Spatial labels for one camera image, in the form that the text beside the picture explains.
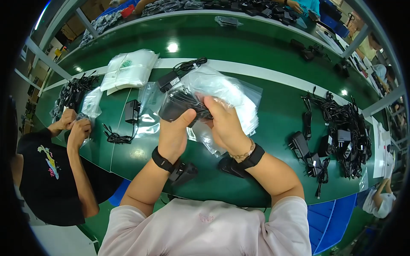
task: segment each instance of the wrist strap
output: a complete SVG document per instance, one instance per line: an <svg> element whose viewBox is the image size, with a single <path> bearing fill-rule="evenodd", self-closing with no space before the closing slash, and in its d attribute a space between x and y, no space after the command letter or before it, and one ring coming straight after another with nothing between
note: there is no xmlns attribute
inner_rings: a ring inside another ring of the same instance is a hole
<svg viewBox="0 0 410 256"><path fill-rule="evenodd" d="M153 150L152 153L152 158L154 160L154 163L159 167L162 168L170 173L172 173L175 168L174 166L166 160L164 157L162 157L159 152L158 152L158 146Z"/></svg>
<svg viewBox="0 0 410 256"><path fill-rule="evenodd" d="M248 169L250 167L253 167L259 163L263 154L265 154L263 148L255 143L255 149L251 153L251 155L246 157L242 162L238 163L238 165L241 169Z"/></svg>

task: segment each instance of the person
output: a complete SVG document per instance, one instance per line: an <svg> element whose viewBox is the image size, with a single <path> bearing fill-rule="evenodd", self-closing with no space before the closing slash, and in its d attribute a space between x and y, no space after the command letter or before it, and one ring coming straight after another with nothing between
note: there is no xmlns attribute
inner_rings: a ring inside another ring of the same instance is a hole
<svg viewBox="0 0 410 256"><path fill-rule="evenodd" d="M235 109L210 96L204 104L213 116L207 124L215 143L239 163L251 157L257 145L245 136ZM174 164L185 151L186 127L195 116L195 110L188 109L174 122L160 120L153 155L158 153L164 160L157 165L151 158L127 188L120 206L111 210L98 255L312 255L303 187L286 163L263 151L260 161L246 171L271 195L267 223L260 210L219 201L175 198L153 213L169 177L160 166L168 161Z"/></svg>
<svg viewBox="0 0 410 256"><path fill-rule="evenodd" d="M111 7L118 7L119 5L127 2L128 0L112 0L109 5ZM155 2L157 0L140 0L136 6L135 6L135 10L132 11L133 14L141 14L142 11L144 10L145 6L149 3Z"/></svg>
<svg viewBox="0 0 410 256"><path fill-rule="evenodd" d="M358 34L359 31L354 32L352 40L354 40ZM368 36L365 37L365 39L356 49L356 52L361 59L367 57L371 61L376 56L376 51L379 51L380 49L382 49L382 46L374 36L373 32L371 32Z"/></svg>
<svg viewBox="0 0 410 256"><path fill-rule="evenodd" d="M390 188L390 183L391 180L387 178L383 180L378 189L376 186L372 186L359 192L356 199L357 206L379 219L386 218L396 203L396 197ZM384 187L386 187L387 193L382 193Z"/></svg>
<svg viewBox="0 0 410 256"><path fill-rule="evenodd" d="M303 17L309 16L309 10L312 10L320 17L319 0L275 0L275 2L284 4L285 6L292 8L295 12L297 12Z"/></svg>
<svg viewBox="0 0 410 256"><path fill-rule="evenodd" d="M379 82L382 84L383 88L387 93L390 92L390 88L387 82L394 82L396 75L394 74L392 66L385 66L383 64L376 64L373 66L374 73L377 75Z"/></svg>
<svg viewBox="0 0 410 256"><path fill-rule="evenodd" d="M18 141L16 108L8 106L7 148L14 184L34 215L47 224L74 226L99 212L98 204L111 197L123 178L102 170L79 155L91 132L88 119L76 121L76 113L66 109L61 119L49 127L23 135ZM71 129L67 148L51 138Z"/></svg>

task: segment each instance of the human arm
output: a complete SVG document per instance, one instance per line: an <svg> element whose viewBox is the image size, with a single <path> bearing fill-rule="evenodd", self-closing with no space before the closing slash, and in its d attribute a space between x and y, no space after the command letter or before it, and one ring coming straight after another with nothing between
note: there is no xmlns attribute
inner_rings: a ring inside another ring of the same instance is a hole
<svg viewBox="0 0 410 256"><path fill-rule="evenodd" d="M208 125L212 129L215 142L231 155L248 152L252 142L242 131L235 109L224 107L210 96L204 98L204 103L214 117ZM266 152L256 166L246 171L271 195L272 206L287 196L305 198L296 173L285 162Z"/></svg>
<svg viewBox="0 0 410 256"><path fill-rule="evenodd" d="M385 187L388 181L389 179L384 179L379 188L377 189L376 193L373 195L373 201L377 209L380 209L380 206L382 205L383 198L381 198L380 194L382 193L383 188Z"/></svg>
<svg viewBox="0 0 410 256"><path fill-rule="evenodd" d="M188 109L177 120L160 120L158 153L174 164L187 146L187 126L194 120L195 110ZM150 159L128 186L120 206L131 205L146 217L153 213L154 204L161 195L170 173Z"/></svg>
<svg viewBox="0 0 410 256"><path fill-rule="evenodd" d="M88 119L75 121L68 137L67 154L73 172L78 198L81 202L84 218L96 215L100 208L97 204L90 180L81 163L79 149L91 132L91 122Z"/></svg>
<svg viewBox="0 0 410 256"><path fill-rule="evenodd" d="M141 0L137 3L135 10L132 11L134 14L141 14L145 6L149 3L155 2L156 0Z"/></svg>
<svg viewBox="0 0 410 256"><path fill-rule="evenodd" d="M77 114L74 109L66 109L60 120L50 124L50 126L47 127L47 129L51 132L51 137L53 138L58 136L62 130L70 130L74 125L76 117Z"/></svg>

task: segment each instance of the hand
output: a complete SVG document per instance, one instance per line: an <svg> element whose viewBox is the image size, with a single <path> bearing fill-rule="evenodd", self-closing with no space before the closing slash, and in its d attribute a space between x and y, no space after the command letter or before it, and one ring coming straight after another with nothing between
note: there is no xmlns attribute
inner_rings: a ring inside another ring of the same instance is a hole
<svg viewBox="0 0 410 256"><path fill-rule="evenodd" d="M77 118L77 114L74 111L74 109L66 109L63 112L61 119L57 121L59 123L58 124L59 129L60 130L71 130L76 118Z"/></svg>
<svg viewBox="0 0 410 256"><path fill-rule="evenodd" d="M211 96L204 98L204 104L214 117L207 125L212 129L215 143L233 156L249 152L252 142L242 130L236 110L224 107Z"/></svg>
<svg viewBox="0 0 410 256"><path fill-rule="evenodd" d="M187 147L187 126L195 119L193 109L185 111L177 120L159 121L158 153L174 164Z"/></svg>
<svg viewBox="0 0 410 256"><path fill-rule="evenodd" d="M71 129L70 136L68 136L67 150L78 151L86 138L91 133L90 120L83 118L79 121L75 121L73 128Z"/></svg>
<svg viewBox="0 0 410 256"><path fill-rule="evenodd" d="M292 1L292 0L288 0L287 5L292 8L295 12L297 12L298 14L302 14L303 13L303 9L302 7L300 7L299 3L296 1Z"/></svg>

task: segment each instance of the white shirt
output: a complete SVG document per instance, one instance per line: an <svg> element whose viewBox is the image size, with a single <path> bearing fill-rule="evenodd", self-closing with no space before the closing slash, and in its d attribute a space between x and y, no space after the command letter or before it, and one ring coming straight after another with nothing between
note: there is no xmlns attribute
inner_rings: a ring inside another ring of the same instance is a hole
<svg viewBox="0 0 410 256"><path fill-rule="evenodd" d="M376 73L376 75L378 77L380 77L380 79L382 79L382 81L387 84L387 77L386 77L386 73L387 73L387 69L383 64L376 64L373 66L374 72Z"/></svg>
<svg viewBox="0 0 410 256"><path fill-rule="evenodd" d="M392 211L393 201L396 197L393 193L382 193L380 197L383 199L380 209L377 209L376 204L373 201L373 196L376 193L376 189L372 189L366 197L366 201L363 205L363 210L367 213L371 213L379 219L386 218L387 214Z"/></svg>
<svg viewBox="0 0 410 256"><path fill-rule="evenodd" d="M133 206L111 210L99 256L312 255L308 207L279 200L269 222L257 209L219 201L174 199L148 218Z"/></svg>

